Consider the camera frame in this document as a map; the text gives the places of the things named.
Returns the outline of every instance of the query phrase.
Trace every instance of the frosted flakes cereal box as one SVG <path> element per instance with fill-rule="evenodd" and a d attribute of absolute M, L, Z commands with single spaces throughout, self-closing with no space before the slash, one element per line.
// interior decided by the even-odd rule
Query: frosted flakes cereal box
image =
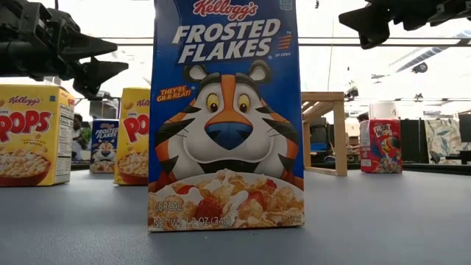
<path fill-rule="evenodd" d="M 155 8 L 149 230 L 303 225 L 294 1 Z"/>
<path fill-rule="evenodd" d="M 92 122 L 91 173 L 114 173 L 118 146 L 117 119 L 96 119 Z"/>

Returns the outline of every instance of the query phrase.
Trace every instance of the small frosted flakes box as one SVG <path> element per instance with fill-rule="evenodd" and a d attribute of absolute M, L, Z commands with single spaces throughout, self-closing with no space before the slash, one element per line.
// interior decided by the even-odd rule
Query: small frosted flakes box
<path fill-rule="evenodd" d="M 96 119 L 92 123 L 91 173 L 114 173 L 119 120 Z"/>

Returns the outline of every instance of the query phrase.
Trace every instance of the corn pops cereal box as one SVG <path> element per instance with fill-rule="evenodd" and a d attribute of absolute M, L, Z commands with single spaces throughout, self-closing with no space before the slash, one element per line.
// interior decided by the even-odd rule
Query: corn pops cereal box
<path fill-rule="evenodd" d="M 58 86 L 0 85 L 0 187 L 70 180 L 74 105 Z"/>
<path fill-rule="evenodd" d="M 144 186 L 149 176 L 150 89 L 125 88 L 121 97 L 115 183 Z"/>

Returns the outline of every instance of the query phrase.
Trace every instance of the froot loops cereal box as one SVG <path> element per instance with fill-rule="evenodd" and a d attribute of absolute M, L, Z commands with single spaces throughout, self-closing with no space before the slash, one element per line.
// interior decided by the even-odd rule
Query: froot loops cereal box
<path fill-rule="evenodd" d="M 360 123 L 361 171 L 401 173 L 400 121 L 373 119 Z"/>

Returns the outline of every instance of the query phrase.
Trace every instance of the tony the tiger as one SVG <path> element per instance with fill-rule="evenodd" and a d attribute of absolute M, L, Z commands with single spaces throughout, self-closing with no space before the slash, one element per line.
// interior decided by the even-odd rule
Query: tony the tiger
<path fill-rule="evenodd" d="M 246 74 L 208 73 L 202 65 L 183 71 L 186 81 L 199 86 L 190 105 L 155 134 L 162 173 L 151 190 L 221 169 L 265 174 L 302 188 L 302 179 L 291 171 L 298 132 L 265 103 L 258 88 L 270 81 L 264 61 L 253 62 Z"/>

